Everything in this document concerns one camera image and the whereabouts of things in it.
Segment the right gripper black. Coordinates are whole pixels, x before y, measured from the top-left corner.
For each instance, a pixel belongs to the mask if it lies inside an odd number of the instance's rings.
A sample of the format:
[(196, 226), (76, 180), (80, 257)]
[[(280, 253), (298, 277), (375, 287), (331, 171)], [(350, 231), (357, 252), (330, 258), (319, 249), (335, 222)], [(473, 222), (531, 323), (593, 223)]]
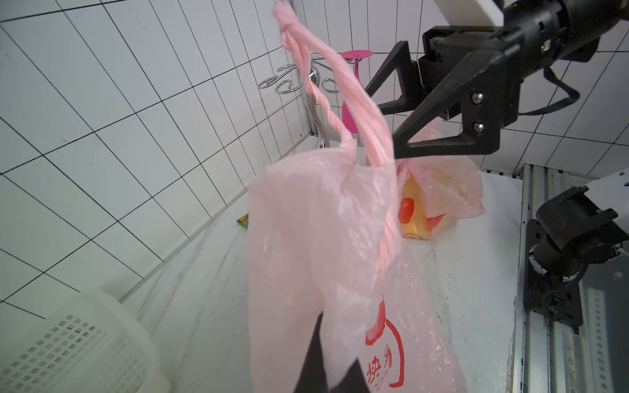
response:
[[(365, 88), (372, 97), (395, 73), (401, 95), (378, 108), (385, 116), (413, 111), (393, 133), (395, 157), (497, 152), (501, 129), (519, 117), (524, 79), (558, 60), (588, 62), (626, 10), (625, 1), (517, 1), (501, 11), (501, 26), (465, 21), (428, 30), (419, 65), (399, 41)], [(461, 117), (455, 137), (411, 140), (450, 116)]]

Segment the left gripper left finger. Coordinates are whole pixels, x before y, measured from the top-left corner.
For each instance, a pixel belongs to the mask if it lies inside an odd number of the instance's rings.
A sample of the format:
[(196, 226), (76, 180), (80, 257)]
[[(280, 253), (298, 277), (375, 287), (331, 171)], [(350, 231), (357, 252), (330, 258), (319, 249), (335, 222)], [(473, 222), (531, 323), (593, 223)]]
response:
[(319, 330), (323, 314), (318, 316), (311, 337), (306, 358), (302, 365), (294, 393), (328, 393), (326, 373), (324, 370), (323, 352), (320, 344)]

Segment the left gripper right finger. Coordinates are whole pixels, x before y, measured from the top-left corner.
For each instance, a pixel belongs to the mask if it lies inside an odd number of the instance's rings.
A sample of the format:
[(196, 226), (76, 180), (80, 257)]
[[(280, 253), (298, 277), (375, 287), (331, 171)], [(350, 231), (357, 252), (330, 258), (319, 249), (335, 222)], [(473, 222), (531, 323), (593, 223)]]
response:
[(337, 386), (331, 388), (330, 391), (332, 393), (370, 393), (359, 360), (352, 364), (344, 379)]

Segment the pink plastic bag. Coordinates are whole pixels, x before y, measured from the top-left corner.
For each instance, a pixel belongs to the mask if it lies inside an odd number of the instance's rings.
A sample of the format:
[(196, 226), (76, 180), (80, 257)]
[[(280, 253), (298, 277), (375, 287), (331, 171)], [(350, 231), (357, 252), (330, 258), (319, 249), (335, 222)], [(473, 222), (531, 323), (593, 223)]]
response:
[[(347, 62), (299, 21), (273, 8), (280, 41), (305, 88), (337, 130), (337, 147), (295, 154), (264, 169), (248, 192), (249, 335), (257, 392), (293, 392), (316, 320), (329, 392), (360, 361), (370, 392), (464, 392), (429, 292), (408, 253), (398, 213), (406, 181), (423, 191), (432, 235), (485, 211), (467, 157), (397, 160), (383, 115)], [(324, 56), (340, 93), (308, 79)]]

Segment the yellow banana bunch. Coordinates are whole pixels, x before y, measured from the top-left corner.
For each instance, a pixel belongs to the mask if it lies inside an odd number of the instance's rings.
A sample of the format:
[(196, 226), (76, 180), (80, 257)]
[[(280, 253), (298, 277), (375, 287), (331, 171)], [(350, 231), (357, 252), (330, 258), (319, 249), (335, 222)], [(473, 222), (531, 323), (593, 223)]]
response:
[(444, 215), (428, 217), (424, 208), (423, 191), (414, 178), (409, 178), (401, 193), (398, 213), (403, 237), (429, 240)]

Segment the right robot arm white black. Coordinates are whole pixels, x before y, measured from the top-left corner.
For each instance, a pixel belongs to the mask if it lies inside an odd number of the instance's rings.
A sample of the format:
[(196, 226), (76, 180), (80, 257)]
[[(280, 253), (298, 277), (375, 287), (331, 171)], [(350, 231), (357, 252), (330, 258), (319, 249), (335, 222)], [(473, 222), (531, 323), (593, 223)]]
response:
[[(398, 42), (367, 84), (374, 94), (396, 74), (401, 96), (382, 103), (385, 115), (407, 112), (392, 135), (395, 156), (489, 155), (501, 130), (520, 116), (520, 87), (537, 72), (563, 88), (558, 60), (589, 62), (601, 36), (628, 17), (625, 1), (503, 1), (490, 16), (455, 4), (446, 26), (424, 33), (413, 60)], [(524, 305), (547, 319), (582, 323), (578, 282), (589, 266), (616, 258), (628, 239), (628, 173), (573, 187), (546, 201), (527, 225)]]

